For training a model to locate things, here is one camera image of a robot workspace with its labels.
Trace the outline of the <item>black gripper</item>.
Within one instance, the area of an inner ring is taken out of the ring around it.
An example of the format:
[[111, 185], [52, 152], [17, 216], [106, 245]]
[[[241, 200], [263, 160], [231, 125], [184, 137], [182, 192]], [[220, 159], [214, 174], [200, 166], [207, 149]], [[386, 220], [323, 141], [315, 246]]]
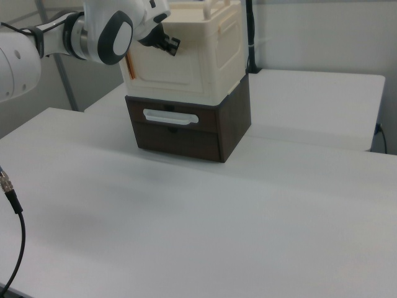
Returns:
[[143, 46], [158, 48], [171, 56], [175, 56], [181, 41], [165, 34], [162, 23], [159, 23], [145, 38], [138, 42]]

